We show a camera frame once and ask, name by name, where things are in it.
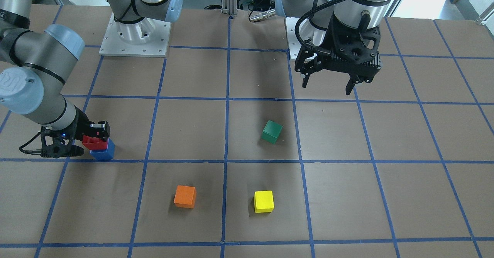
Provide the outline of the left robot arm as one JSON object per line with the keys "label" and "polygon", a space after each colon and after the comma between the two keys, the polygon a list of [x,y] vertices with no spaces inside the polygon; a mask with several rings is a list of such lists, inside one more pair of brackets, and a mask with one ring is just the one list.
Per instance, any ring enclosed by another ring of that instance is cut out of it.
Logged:
{"label": "left robot arm", "polygon": [[345,93],[371,83],[382,68],[380,24],[393,0],[275,0],[279,17],[298,20],[293,33],[300,46],[294,69],[308,85],[323,70],[345,73]]}

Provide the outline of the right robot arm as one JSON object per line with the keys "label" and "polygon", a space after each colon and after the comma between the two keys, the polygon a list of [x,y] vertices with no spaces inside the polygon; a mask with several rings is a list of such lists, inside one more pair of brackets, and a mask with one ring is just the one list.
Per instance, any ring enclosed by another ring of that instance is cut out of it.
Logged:
{"label": "right robot arm", "polygon": [[[113,19],[123,27],[144,29],[142,38],[152,34],[147,19],[176,22],[183,0],[109,0]],[[1,61],[12,67],[1,73],[1,104],[41,126],[41,148],[22,153],[43,158],[78,157],[85,149],[99,161],[113,159],[115,144],[107,121],[97,123],[62,96],[61,91],[81,59],[82,37],[67,26],[49,25],[43,32],[30,30],[32,0],[1,0]]]}

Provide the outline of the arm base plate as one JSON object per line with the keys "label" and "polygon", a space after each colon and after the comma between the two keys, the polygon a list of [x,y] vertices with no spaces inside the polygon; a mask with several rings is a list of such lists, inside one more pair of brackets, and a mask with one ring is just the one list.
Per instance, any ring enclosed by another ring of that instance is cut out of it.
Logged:
{"label": "arm base plate", "polygon": [[113,57],[160,57],[167,55],[172,24],[143,17],[136,23],[118,22],[111,15],[99,54]]}
{"label": "arm base plate", "polygon": [[286,17],[285,18],[285,26],[286,26],[286,39],[289,46],[289,56],[291,61],[295,61],[298,57],[299,50],[301,48],[301,43],[298,42],[298,39],[295,35],[295,24],[297,23],[298,18],[296,17]]}

